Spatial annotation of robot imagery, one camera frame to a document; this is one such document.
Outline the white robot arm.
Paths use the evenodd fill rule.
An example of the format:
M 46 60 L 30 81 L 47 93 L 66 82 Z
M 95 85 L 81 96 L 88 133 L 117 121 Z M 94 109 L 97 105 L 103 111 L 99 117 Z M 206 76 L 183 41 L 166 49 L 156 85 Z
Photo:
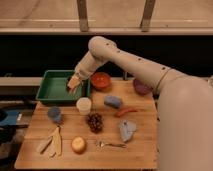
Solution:
M 94 36 L 68 87 L 75 89 L 108 61 L 159 95 L 158 171 L 213 171 L 213 86 L 202 78 L 125 52 L 115 42 Z

